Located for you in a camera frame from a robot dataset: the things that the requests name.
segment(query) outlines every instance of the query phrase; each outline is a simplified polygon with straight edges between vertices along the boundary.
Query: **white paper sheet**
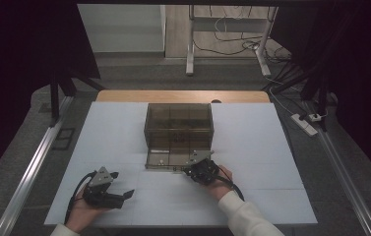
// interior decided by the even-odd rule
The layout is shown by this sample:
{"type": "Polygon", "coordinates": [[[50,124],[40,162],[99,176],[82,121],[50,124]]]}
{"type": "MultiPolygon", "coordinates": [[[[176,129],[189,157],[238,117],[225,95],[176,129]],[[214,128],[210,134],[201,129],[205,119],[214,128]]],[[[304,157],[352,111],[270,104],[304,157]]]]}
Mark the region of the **white paper sheet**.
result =
{"type": "MultiPolygon", "coordinates": [[[[144,128],[147,103],[94,102],[45,224],[63,222],[78,182],[99,167],[119,172],[108,193],[135,189],[121,209],[98,226],[225,226],[208,193],[184,174],[149,171],[144,128]]],[[[233,171],[246,201],[275,224],[317,219],[271,103],[212,104],[212,159],[233,171]]]]}

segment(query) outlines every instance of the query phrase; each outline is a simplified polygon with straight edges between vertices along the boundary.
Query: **person's arm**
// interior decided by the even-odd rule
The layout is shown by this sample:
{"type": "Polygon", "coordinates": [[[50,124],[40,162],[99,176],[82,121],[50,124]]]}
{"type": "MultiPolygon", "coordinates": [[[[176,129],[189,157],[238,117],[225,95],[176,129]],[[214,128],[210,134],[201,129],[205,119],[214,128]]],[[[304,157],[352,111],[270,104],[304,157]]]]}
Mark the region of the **person's arm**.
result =
{"type": "MultiPolygon", "coordinates": [[[[224,166],[219,175],[232,180],[232,173],[224,166]]],[[[228,217],[228,227],[235,236],[283,236],[283,234],[268,222],[251,203],[243,202],[230,187],[219,180],[208,186],[210,194],[218,200],[219,208],[228,217]]]]}
{"type": "Polygon", "coordinates": [[[51,236],[79,236],[81,231],[90,225],[97,216],[107,211],[108,208],[90,206],[82,198],[84,188],[77,194],[68,222],[58,224],[51,236]]]}

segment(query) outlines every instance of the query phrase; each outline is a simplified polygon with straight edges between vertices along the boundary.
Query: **hand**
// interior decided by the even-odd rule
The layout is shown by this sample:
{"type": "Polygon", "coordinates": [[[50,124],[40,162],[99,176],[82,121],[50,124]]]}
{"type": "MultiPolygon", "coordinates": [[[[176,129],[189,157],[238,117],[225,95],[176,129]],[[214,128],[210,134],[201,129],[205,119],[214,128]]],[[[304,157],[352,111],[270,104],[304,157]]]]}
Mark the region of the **hand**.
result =
{"type": "Polygon", "coordinates": [[[86,185],[77,194],[74,207],[72,208],[68,222],[65,224],[67,228],[78,234],[81,233],[84,228],[90,225],[97,216],[105,211],[110,210],[110,208],[101,208],[88,205],[82,197],[85,187],[86,185]]]}
{"type": "MultiPolygon", "coordinates": [[[[230,180],[233,179],[233,173],[229,171],[227,168],[225,168],[222,165],[218,166],[220,168],[220,171],[218,173],[218,176],[221,176],[225,179],[230,178],[230,180]]],[[[228,192],[230,192],[232,189],[230,186],[225,184],[224,182],[220,180],[215,180],[211,185],[207,186],[207,189],[209,193],[218,201],[228,192]]]]}

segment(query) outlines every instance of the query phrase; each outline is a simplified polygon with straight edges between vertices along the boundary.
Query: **white wall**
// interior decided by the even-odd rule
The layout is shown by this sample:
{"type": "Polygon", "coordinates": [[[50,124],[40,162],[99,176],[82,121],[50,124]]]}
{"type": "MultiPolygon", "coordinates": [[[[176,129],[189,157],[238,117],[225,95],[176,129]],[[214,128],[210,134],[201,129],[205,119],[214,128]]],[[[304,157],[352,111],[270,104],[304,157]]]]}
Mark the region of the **white wall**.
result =
{"type": "Polygon", "coordinates": [[[78,4],[93,52],[164,51],[164,7],[78,4]]]}

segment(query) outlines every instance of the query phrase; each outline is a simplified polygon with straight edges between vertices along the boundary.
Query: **black curtain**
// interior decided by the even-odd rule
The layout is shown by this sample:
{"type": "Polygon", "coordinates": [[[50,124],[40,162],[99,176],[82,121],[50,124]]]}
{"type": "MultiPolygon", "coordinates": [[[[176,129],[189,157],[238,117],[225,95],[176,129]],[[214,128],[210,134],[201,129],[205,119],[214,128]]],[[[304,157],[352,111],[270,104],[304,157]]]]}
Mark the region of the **black curtain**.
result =
{"type": "Polygon", "coordinates": [[[363,3],[330,68],[339,122],[371,159],[371,2],[363,3]]]}
{"type": "Polygon", "coordinates": [[[0,1],[0,158],[53,73],[99,78],[75,3],[0,1]]]}

